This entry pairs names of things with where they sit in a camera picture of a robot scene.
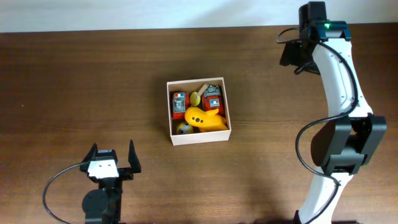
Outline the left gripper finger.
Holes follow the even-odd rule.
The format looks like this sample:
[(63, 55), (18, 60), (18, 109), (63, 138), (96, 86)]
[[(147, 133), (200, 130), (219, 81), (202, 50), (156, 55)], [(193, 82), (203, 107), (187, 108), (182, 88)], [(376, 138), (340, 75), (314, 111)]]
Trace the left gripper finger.
[(82, 160), (82, 163), (93, 161), (96, 158), (97, 152), (98, 152), (98, 147), (97, 144), (94, 142), (91, 149)]
[(134, 142), (131, 139), (129, 142), (128, 162), (133, 173), (141, 173), (141, 164), (136, 154)]

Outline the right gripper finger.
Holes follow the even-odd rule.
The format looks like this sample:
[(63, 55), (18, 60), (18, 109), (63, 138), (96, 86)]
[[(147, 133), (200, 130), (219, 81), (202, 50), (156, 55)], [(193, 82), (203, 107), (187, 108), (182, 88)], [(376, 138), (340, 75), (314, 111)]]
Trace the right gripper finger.
[(281, 66), (296, 66), (301, 67), (303, 65), (302, 58), (302, 43), (300, 40), (289, 40), (283, 42), (284, 50), (280, 57), (279, 65)]
[(295, 64), (295, 66), (297, 67), (294, 70), (294, 74), (295, 75), (299, 75), (303, 72), (308, 72), (308, 73), (312, 73), (315, 75), (320, 75), (320, 71), (316, 65), (316, 63), (314, 61), (304, 61), (304, 62), (297, 62)]

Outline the yellow round toy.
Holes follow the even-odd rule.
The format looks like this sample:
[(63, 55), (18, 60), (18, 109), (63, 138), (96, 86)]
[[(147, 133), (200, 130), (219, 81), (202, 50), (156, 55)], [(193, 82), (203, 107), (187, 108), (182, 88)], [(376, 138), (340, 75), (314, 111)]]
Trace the yellow round toy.
[(177, 125), (176, 135), (193, 134), (193, 133), (194, 133), (193, 126), (191, 124), (188, 124), (186, 121)]

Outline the red toy car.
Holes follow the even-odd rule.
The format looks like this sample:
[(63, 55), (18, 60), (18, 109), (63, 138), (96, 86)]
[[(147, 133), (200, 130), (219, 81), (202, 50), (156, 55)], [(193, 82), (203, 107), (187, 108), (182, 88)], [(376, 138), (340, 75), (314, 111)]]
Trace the red toy car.
[(190, 105), (189, 94), (186, 92), (175, 92), (172, 95), (172, 118), (184, 119), (185, 112)]

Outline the orange rubber toy animal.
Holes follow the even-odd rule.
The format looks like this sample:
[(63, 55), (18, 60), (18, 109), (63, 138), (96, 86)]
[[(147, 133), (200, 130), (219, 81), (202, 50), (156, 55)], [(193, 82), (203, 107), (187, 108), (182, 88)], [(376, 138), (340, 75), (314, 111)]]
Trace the orange rubber toy animal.
[(197, 107), (189, 107), (185, 112), (185, 121), (198, 128), (200, 132), (226, 131), (227, 120), (218, 114), (219, 109), (203, 111)]

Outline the red grey toy truck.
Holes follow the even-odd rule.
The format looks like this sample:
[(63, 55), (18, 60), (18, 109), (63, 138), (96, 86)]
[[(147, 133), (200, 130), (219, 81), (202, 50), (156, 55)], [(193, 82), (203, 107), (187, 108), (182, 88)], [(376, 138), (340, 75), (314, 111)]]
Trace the red grey toy truck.
[(225, 115), (223, 96), (218, 85), (210, 85), (201, 96), (204, 111), (219, 109), (220, 116)]

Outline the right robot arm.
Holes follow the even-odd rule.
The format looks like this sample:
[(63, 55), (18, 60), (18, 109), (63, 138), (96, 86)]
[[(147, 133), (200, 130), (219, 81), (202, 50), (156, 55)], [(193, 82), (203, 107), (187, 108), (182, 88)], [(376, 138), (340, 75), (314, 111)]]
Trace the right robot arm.
[(351, 32), (345, 21), (331, 21), (323, 1), (310, 1), (298, 10), (298, 38), (281, 41), (280, 65), (295, 67), (296, 75), (321, 76), (328, 116), (304, 126), (295, 138), (299, 150), (302, 134), (314, 125), (323, 127), (311, 141), (314, 174), (304, 204), (293, 223), (331, 223), (333, 212), (348, 182), (371, 160), (386, 130), (386, 119), (375, 116), (368, 105), (354, 69)]

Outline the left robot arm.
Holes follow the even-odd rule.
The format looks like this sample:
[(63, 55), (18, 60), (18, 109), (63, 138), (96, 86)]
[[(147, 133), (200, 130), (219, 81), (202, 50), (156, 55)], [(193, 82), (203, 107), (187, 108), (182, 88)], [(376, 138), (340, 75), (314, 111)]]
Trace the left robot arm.
[(137, 158), (134, 143), (129, 142), (129, 167), (118, 168), (118, 158), (113, 149), (99, 150), (93, 144), (82, 160), (80, 171), (98, 188), (89, 191), (82, 201), (87, 224), (114, 224), (121, 221), (121, 201), (123, 182), (134, 179), (134, 174), (141, 172), (141, 164)]

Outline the white open cardboard box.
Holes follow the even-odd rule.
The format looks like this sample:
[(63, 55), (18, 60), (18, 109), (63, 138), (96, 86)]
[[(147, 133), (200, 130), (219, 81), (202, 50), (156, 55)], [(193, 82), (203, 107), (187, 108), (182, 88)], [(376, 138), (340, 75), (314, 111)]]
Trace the white open cardboard box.
[[(199, 90), (204, 84), (218, 85), (221, 88), (221, 97), (223, 98), (224, 113), (226, 116), (226, 126), (228, 130), (225, 131), (213, 131), (209, 133), (201, 133), (199, 130), (195, 131), (193, 134), (182, 134), (177, 135), (177, 120), (172, 118), (172, 93), (183, 91), (186, 93), (191, 93), (193, 91)], [(172, 144), (174, 146), (184, 145), (184, 144), (196, 144), (205, 142), (215, 142), (215, 141), (227, 141), (231, 134), (231, 121), (229, 117), (228, 100), (226, 96), (226, 88), (224, 84), (224, 78), (204, 78), (196, 80), (183, 80), (167, 82), (167, 102), (168, 102), (168, 116), (169, 116), (169, 132)]]

